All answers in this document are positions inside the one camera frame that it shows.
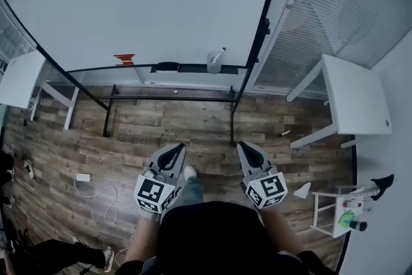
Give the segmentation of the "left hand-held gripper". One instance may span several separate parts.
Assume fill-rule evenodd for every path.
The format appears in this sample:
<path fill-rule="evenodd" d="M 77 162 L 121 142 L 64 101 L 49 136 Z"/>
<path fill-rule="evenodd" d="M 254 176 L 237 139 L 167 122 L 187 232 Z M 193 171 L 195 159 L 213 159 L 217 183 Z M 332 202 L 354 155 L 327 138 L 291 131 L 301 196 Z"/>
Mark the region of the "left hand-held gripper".
<path fill-rule="evenodd" d="M 133 193 L 140 217 L 160 221 L 176 198 L 185 155 L 184 143 L 167 145 L 152 154 L 148 168 L 138 176 Z"/>

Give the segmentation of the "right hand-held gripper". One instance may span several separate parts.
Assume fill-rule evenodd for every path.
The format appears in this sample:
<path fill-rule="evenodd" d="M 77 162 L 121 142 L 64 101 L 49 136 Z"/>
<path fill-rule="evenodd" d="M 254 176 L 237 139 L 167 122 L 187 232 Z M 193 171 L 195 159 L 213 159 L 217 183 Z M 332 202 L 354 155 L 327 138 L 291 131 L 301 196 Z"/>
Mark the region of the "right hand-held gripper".
<path fill-rule="evenodd" d="M 262 210 L 280 203 L 288 194 L 282 172 L 272 166 L 269 154 L 250 142 L 237 144 L 243 179 L 241 187 L 256 209 Z"/>

